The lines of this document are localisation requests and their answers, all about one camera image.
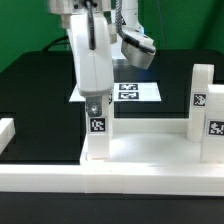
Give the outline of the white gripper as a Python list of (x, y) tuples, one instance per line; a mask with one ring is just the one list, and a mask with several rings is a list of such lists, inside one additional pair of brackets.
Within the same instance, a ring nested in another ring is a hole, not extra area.
[(70, 17), (71, 44), (75, 63), (76, 82), (79, 94), (86, 98), (89, 117), (102, 115), (102, 97), (111, 92), (114, 84), (110, 36), (105, 17), (94, 15), (96, 48), (89, 48), (87, 14)]

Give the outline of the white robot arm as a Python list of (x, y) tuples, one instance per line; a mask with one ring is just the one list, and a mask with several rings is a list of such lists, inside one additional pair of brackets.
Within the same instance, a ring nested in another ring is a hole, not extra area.
[(122, 0), (116, 1), (115, 27), (105, 13), (110, 0), (47, 0), (49, 12), (61, 17), (71, 45), (79, 94), (85, 98), (86, 116), (108, 116), (114, 87), (112, 37), (122, 39), (121, 53), (128, 62), (146, 69), (155, 48), (144, 34), (122, 23)]

